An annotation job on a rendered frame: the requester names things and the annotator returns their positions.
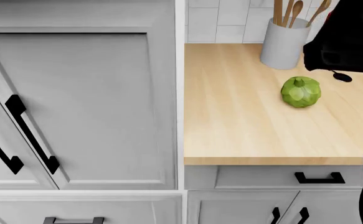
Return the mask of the large grey cabinet door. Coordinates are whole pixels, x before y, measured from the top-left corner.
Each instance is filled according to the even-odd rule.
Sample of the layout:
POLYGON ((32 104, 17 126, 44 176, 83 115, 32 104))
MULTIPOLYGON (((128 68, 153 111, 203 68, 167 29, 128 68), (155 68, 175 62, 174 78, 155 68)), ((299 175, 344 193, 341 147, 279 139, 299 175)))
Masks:
POLYGON ((0 33, 0 103, 58 190, 174 190, 173 46, 149 32, 0 33), (5 102, 21 114, 52 175, 5 102))

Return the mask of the grey base cabinet door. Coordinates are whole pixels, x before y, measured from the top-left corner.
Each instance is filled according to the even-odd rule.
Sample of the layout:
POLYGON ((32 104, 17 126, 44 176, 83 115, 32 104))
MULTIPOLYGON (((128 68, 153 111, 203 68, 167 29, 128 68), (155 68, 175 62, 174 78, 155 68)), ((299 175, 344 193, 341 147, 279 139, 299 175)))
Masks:
POLYGON ((279 222, 297 194, 295 190, 190 190, 187 224, 270 224, 275 207, 279 222))
POLYGON ((306 207, 304 224, 362 224, 359 216, 360 190, 300 191, 278 224, 297 224, 306 207))

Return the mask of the grey under-counter drawer front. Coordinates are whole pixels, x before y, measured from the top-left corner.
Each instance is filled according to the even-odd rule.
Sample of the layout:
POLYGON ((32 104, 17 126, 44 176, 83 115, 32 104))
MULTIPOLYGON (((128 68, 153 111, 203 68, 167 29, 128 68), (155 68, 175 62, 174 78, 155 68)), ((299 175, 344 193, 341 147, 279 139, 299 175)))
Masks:
POLYGON ((216 189, 359 189, 363 166, 218 166, 216 189), (307 179, 328 179, 339 172, 345 184, 300 184, 295 172, 307 179))

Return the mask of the white cylindrical utensil holder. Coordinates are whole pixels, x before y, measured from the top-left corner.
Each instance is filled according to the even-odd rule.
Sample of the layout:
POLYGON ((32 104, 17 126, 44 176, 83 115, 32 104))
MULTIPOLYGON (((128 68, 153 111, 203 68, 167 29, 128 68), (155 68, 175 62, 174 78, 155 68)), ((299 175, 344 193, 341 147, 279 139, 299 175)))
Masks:
POLYGON ((260 54, 261 63, 278 70, 295 68, 311 29, 307 23, 307 20, 296 18, 288 28, 274 24, 270 18, 260 54))

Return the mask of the green artichoke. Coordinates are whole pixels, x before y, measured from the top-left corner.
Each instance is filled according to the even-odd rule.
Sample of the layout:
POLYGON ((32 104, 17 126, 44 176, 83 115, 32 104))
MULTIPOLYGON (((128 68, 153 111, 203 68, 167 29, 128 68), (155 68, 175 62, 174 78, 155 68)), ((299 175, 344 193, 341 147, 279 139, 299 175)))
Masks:
POLYGON ((319 82, 308 77, 292 77, 281 88, 282 100, 294 108, 313 106, 321 97, 319 82))

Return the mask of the wide grey drawer front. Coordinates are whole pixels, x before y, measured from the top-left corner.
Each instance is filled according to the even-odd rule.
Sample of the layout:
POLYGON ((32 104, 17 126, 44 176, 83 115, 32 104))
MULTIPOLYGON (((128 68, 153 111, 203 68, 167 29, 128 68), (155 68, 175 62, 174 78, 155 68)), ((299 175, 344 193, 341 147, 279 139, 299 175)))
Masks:
POLYGON ((181 196, 76 194, 0 197, 0 224, 42 224, 46 217, 104 217, 104 224, 181 224, 181 196))

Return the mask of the grey cabinet header panel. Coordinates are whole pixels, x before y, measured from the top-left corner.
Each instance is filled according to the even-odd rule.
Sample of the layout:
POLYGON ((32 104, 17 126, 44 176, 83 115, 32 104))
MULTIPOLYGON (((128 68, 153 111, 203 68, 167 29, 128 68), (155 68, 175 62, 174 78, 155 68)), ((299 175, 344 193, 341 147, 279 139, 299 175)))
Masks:
POLYGON ((0 27, 151 27, 174 17, 172 0, 0 0, 0 27))

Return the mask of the wooden utensil stick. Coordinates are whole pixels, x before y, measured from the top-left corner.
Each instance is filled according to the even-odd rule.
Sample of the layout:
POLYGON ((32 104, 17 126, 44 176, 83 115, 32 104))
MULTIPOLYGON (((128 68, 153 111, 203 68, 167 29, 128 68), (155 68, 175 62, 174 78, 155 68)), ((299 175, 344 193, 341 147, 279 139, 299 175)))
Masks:
POLYGON ((288 23, 288 20, 290 18, 290 14, 291 14, 291 11, 292 11, 292 8, 293 8, 294 1, 295 0, 289 0, 288 1, 288 6, 286 8, 285 16, 283 18, 283 23, 282 23, 283 27, 287 26, 287 23, 288 23))

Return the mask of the small wooden spoon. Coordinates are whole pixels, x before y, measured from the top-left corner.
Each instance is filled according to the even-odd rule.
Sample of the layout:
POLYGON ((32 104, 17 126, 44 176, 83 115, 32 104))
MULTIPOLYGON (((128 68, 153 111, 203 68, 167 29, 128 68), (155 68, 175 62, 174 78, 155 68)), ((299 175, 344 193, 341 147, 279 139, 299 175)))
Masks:
POLYGON ((302 0, 298 0, 294 3, 293 8, 292 8, 292 19, 289 25, 289 28, 291 29, 293 27, 293 24, 298 16, 298 14, 301 12, 302 8, 303 8, 303 1, 302 0))

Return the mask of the small black round appliance piece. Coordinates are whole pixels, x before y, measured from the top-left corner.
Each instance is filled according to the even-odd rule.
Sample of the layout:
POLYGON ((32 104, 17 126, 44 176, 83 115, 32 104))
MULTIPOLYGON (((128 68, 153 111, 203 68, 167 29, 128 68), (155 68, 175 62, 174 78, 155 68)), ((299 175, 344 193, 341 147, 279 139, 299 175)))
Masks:
POLYGON ((341 72, 337 72, 335 70, 331 70, 331 72, 333 72, 332 76, 335 80, 339 80, 340 82, 345 82, 345 83, 352 82, 352 78, 349 75, 346 75, 341 72))

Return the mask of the long wooden spoon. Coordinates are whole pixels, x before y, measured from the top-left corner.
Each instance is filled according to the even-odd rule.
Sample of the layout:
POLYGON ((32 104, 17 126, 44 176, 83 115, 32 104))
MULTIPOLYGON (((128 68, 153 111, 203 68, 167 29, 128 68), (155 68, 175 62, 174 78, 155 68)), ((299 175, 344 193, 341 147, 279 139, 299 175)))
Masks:
POLYGON ((313 14, 313 16, 311 17, 311 19, 307 23, 306 27, 309 27, 313 23, 313 21, 315 20, 315 18, 320 13, 324 12, 331 5, 331 1, 332 0, 323 0, 323 2, 321 3, 321 5, 318 7, 317 11, 313 14))

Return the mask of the black countertop appliance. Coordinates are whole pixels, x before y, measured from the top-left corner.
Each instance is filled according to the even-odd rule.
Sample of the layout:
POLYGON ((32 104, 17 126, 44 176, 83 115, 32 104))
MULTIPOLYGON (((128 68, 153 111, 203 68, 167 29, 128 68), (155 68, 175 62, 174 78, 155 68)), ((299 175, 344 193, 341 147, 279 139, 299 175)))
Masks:
POLYGON ((340 0, 303 55, 309 71, 363 72, 363 0, 340 0))

